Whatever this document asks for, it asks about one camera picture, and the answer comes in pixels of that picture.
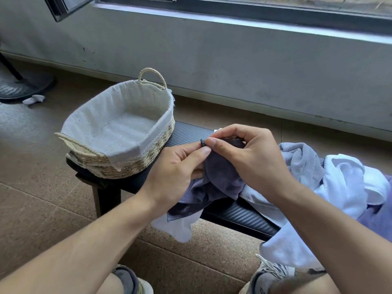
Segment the purple towel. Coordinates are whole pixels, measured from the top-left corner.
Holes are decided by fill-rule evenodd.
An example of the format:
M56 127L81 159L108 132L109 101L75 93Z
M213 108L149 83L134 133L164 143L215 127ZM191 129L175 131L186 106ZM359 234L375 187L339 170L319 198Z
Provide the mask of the purple towel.
M358 222L392 242L392 176L385 177L391 184L385 203L369 206L358 218Z
M225 141L238 148L245 147L240 139ZM190 182L184 196L167 212L167 220L190 216L206 208L214 200L224 197L237 200L244 185L233 164L211 151L204 161L204 177Z

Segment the fan stand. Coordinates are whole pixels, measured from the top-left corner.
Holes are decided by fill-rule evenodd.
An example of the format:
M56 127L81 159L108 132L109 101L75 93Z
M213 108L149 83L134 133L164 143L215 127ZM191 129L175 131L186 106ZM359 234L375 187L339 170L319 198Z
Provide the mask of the fan stand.
M0 69L0 102L22 101L35 94L42 94L54 86L53 75L36 71L19 73L0 53L0 62L8 69Z

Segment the hand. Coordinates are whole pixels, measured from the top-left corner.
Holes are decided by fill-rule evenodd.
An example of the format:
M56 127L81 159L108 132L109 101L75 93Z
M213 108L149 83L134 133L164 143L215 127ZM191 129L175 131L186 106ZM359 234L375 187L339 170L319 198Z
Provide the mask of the hand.
M238 136L245 148L236 148L218 139ZM231 125L219 129L205 140L206 145L228 159L247 185L261 193L268 201L286 188L296 186L270 130L245 125Z
M201 178L201 164L211 148L200 142L166 147L153 167L139 193L149 199L153 218L162 216L173 207L187 190L190 180Z

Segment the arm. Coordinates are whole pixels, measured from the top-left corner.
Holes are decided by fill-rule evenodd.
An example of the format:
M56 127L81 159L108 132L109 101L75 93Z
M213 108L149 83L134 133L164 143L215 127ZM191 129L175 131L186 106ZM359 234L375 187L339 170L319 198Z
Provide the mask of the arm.
M141 190L0 282L0 293L96 293L140 231L182 197L210 152L200 143L163 149Z
M235 148L217 139L229 136L244 138L246 147ZM341 293L390 292L392 243L297 182L269 130L231 125L205 143L285 214Z

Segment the bench leg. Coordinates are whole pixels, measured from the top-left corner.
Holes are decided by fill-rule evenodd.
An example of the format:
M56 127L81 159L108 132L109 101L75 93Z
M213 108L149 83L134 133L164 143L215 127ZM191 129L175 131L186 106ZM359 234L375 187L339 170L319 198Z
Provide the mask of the bench leg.
M92 187L97 217L103 216L121 203L121 189L108 186L105 189Z

